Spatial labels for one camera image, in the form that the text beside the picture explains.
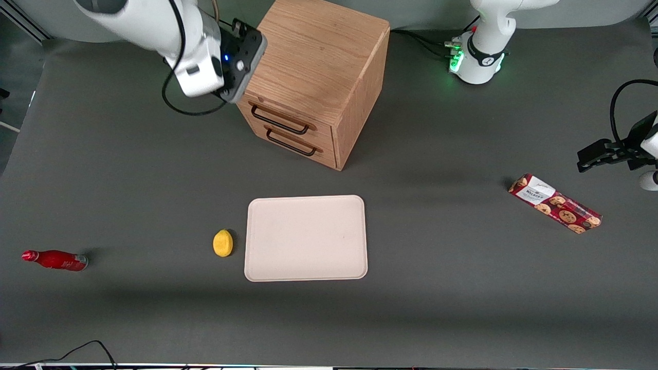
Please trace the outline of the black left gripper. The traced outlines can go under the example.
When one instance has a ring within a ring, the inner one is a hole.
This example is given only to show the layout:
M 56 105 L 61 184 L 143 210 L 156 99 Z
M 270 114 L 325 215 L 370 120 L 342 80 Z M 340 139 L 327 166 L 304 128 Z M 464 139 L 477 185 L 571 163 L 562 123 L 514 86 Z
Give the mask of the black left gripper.
M 597 140 L 578 151 L 578 172 L 625 161 L 631 171 L 644 166 L 656 167 L 656 114 L 649 114 L 633 124 L 622 143 L 630 154 L 625 156 L 621 145 L 609 139 Z

